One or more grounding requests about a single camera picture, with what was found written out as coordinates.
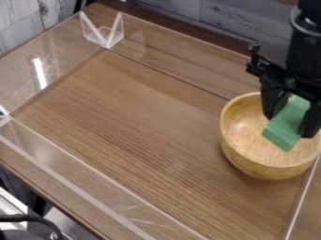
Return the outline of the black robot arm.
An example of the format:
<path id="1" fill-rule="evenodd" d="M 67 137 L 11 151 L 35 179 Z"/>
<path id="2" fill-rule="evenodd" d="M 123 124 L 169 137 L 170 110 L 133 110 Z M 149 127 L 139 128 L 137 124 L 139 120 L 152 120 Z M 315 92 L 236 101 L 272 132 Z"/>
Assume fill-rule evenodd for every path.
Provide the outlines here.
<path id="1" fill-rule="evenodd" d="M 321 0 L 299 0 L 291 10 L 291 40 L 280 47 L 251 45 L 246 71 L 260 78 L 263 111 L 269 120 L 297 95 L 309 103 L 297 133 L 321 129 Z"/>

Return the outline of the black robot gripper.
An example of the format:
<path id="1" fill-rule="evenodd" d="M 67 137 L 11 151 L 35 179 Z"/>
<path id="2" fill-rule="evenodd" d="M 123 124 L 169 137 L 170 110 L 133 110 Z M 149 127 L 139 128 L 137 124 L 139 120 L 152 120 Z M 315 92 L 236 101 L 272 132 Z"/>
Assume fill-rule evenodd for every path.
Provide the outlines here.
<path id="1" fill-rule="evenodd" d="M 312 102 L 300 135 L 313 138 L 321 128 L 321 26 L 296 24 L 289 41 L 280 46 L 253 43 L 246 71 L 260 78 L 269 120 L 287 106 L 291 94 Z"/>

